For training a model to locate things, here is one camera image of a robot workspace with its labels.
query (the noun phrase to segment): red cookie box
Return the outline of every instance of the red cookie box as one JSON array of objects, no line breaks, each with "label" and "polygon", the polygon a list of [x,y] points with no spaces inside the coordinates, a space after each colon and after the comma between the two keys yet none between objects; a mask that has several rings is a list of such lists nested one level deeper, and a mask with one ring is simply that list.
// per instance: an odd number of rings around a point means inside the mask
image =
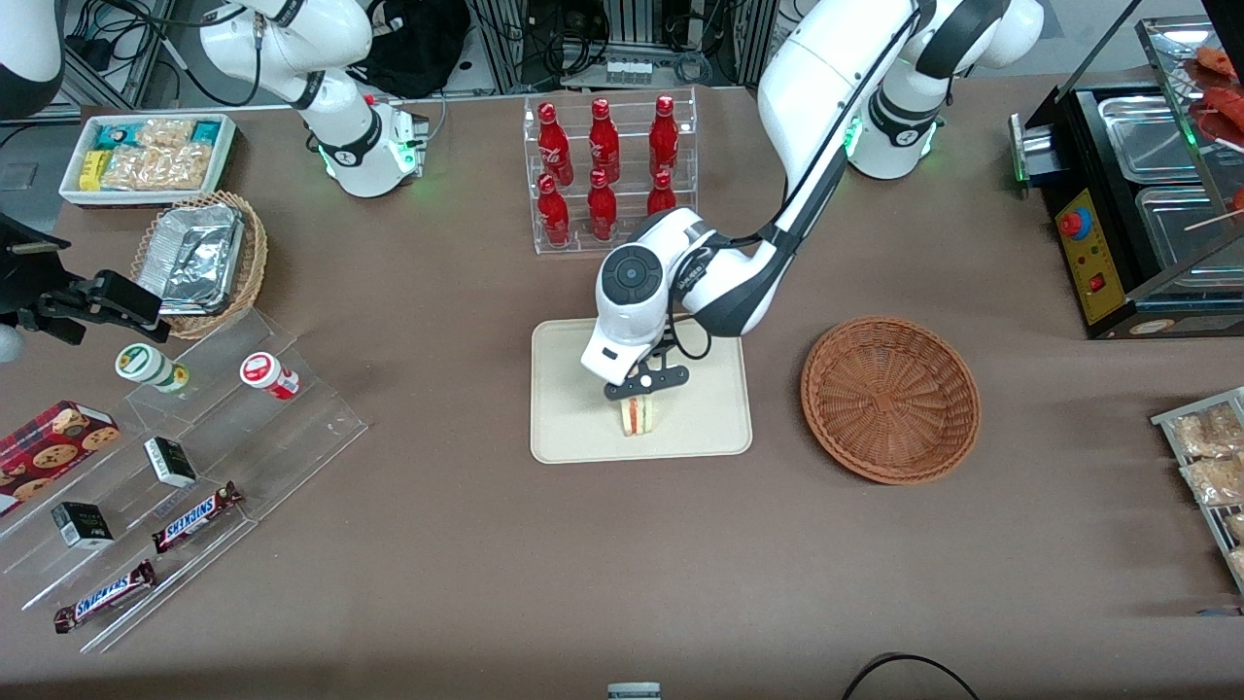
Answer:
[{"label": "red cookie box", "polygon": [[0,516],[121,435],[112,417],[60,402],[0,440]]}]

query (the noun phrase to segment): round basket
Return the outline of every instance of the round basket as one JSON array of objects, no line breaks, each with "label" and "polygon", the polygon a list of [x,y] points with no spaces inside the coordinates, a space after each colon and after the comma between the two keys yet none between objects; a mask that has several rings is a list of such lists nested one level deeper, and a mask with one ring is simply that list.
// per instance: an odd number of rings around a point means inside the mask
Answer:
[{"label": "round basket", "polygon": [[963,359],[902,318],[865,316],[822,334],[804,364],[800,398],[821,446],[881,484],[945,476],[980,428],[980,397]]},{"label": "round basket", "polygon": [[[246,216],[246,229],[243,233],[243,246],[238,254],[238,271],[234,274],[233,288],[229,291],[229,306],[214,316],[162,316],[172,332],[183,339],[199,339],[211,332],[213,328],[225,322],[225,320],[250,307],[259,296],[259,287],[264,283],[264,264],[267,262],[267,233],[264,230],[264,221],[259,220],[255,209],[245,199],[231,191],[213,191],[211,194],[193,196],[173,204],[173,206],[207,206],[209,204],[228,204]],[[138,279],[138,270],[147,259],[147,246],[151,245],[152,233],[164,213],[160,211],[156,220],[147,226],[147,234],[138,244],[138,252],[129,265],[129,279]]]}]

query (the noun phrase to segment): yellow control panel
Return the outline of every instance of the yellow control panel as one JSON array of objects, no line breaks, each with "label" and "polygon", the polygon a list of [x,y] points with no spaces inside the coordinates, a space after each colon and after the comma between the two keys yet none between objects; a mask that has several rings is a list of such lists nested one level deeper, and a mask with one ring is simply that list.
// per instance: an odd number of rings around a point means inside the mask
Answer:
[{"label": "yellow control panel", "polygon": [[1088,190],[1059,211],[1054,223],[1059,226],[1062,254],[1067,256],[1085,318],[1095,323],[1122,306],[1126,295]]}]

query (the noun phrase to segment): red switch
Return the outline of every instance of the red switch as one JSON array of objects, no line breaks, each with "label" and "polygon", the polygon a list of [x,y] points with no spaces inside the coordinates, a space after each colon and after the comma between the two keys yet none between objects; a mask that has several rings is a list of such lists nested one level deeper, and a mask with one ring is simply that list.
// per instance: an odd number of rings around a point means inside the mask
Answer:
[{"label": "red switch", "polygon": [[1067,237],[1071,237],[1079,234],[1080,229],[1084,228],[1084,225],[1085,221],[1080,216],[1080,214],[1077,214],[1076,211],[1070,211],[1062,214],[1062,218],[1059,219],[1059,233],[1066,235]]}]

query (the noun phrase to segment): red-capped bottle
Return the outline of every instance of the red-capped bottle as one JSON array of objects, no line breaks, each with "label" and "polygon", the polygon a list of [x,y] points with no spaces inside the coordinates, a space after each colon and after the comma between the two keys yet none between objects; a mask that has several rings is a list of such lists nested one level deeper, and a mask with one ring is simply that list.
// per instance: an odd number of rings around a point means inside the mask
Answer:
[{"label": "red-capped bottle", "polygon": [[540,173],[536,184],[540,188],[536,208],[540,209],[540,224],[549,236],[549,244],[565,247],[570,242],[570,210],[566,209],[566,200],[557,191],[557,183],[551,174]]},{"label": "red-capped bottle", "polygon": [[592,168],[605,170],[610,182],[622,177],[622,147],[618,144],[618,127],[610,118],[610,101],[592,99],[592,131],[587,134],[592,147]]},{"label": "red-capped bottle", "polygon": [[661,170],[674,172],[678,167],[678,123],[674,122],[674,98],[657,97],[657,118],[648,132],[648,169],[652,177]]},{"label": "red-capped bottle", "polygon": [[652,191],[648,193],[648,215],[678,205],[678,199],[669,189],[669,170],[657,170],[652,178]]},{"label": "red-capped bottle", "polygon": [[613,239],[618,221],[618,200],[610,188],[610,178],[605,170],[592,170],[592,190],[587,194],[587,210],[592,214],[592,235],[597,240]]},{"label": "red-capped bottle", "polygon": [[549,102],[541,102],[536,113],[540,116],[540,159],[545,172],[557,178],[562,187],[569,187],[575,182],[575,167],[570,164],[570,139],[557,123],[557,109]]}]

